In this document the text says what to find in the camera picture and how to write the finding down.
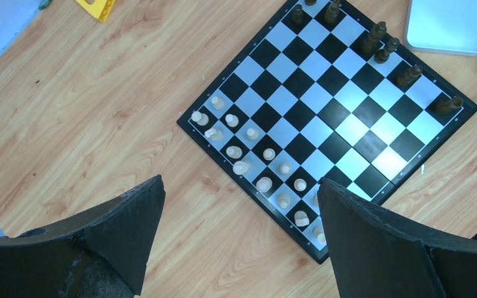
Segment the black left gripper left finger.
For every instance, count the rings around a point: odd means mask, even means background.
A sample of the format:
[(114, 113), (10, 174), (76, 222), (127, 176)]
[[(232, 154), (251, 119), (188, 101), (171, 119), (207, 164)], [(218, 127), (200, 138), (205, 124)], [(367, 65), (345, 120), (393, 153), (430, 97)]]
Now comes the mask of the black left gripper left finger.
[(0, 297), (133, 297), (165, 204), (154, 176), (102, 204), (0, 237)]

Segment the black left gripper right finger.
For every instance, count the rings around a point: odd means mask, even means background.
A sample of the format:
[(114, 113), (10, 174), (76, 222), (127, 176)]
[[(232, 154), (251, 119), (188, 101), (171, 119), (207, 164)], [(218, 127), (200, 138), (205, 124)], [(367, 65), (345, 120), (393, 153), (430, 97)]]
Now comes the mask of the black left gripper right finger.
[(319, 183), (341, 297), (477, 297), (477, 241), (408, 219), (329, 178)]

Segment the black white chess board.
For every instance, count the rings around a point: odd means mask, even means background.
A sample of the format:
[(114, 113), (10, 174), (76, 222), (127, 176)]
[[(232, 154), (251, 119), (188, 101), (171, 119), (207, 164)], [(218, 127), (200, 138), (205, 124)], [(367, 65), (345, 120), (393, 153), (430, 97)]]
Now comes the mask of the black white chess board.
[[(291, 20), (297, 4), (301, 25)], [(404, 46), (377, 64), (361, 51), (374, 22), (341, 1), (328, 23), (328, 6), (287, 1), (178, 119), (317, 263), (329, 255), (316, 201), (321, 178), (381, 204), (477, 111)], [(434, 112), (454, 96), (461, 109)], [(194, 111), (209, 123), (195, 124)]]

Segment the brown chess piece long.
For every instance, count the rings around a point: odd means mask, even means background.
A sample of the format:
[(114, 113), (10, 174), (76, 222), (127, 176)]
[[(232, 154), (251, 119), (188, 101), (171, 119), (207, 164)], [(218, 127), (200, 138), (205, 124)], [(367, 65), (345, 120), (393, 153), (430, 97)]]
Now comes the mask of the brown chess piece long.
[(393, 37), (387, 41), (385, 46), (378, 50), (374, 55), (374, 61), (377, 64), (383, 64), (389, 60), (389, 57), (400, 46), (400, 40), (397, 37)]

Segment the brown chess piece crossed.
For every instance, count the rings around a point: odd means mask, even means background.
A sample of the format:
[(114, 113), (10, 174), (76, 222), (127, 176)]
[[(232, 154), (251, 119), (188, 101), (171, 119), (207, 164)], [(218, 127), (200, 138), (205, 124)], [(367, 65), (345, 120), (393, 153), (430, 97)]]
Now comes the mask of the brown chess piece crossed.
[(371, 53), (378, 46), (380, 40), (385, 36), (387, 26), (385, 21), (380, 21), (368, 32), (368, 35), (361, 43), (361, 51), (363, 53)]

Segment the brown pawn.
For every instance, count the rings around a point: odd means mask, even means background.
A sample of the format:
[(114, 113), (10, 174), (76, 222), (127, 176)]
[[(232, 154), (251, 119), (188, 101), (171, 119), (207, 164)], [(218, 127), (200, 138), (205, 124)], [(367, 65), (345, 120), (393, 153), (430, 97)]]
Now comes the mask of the brown pawn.
[(301, 25), (303, 20), (303, 9), (301, 4), (297, 4), (293, 7), (291, 12), (292, 23)]

